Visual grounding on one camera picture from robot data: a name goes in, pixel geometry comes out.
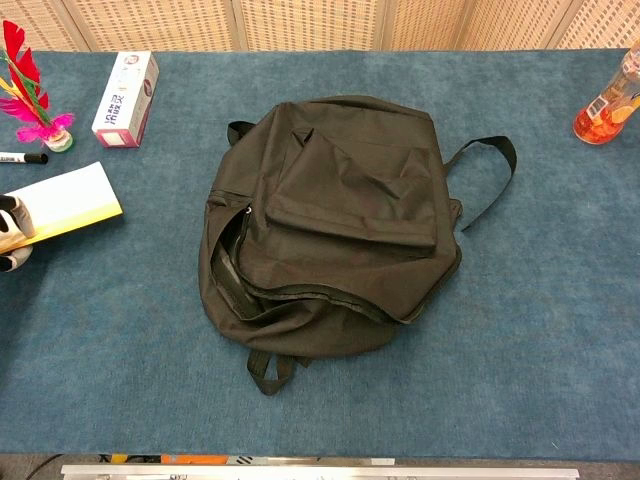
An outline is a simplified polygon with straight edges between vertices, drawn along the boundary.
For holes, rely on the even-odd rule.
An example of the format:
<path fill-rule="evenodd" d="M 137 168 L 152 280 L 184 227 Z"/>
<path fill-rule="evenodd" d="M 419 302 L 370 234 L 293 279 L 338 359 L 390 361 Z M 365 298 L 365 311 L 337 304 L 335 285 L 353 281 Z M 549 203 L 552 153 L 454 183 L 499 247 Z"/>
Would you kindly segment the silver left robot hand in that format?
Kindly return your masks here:
<path fill-rule="evenodd" d="M 8 250 L 21 236 L 32 238 L 36 234 L 31 215 L 19 197 L 1 196 L 1 271 L 10 272 L 21 267 L 31 256 L 32 245 Z"/>

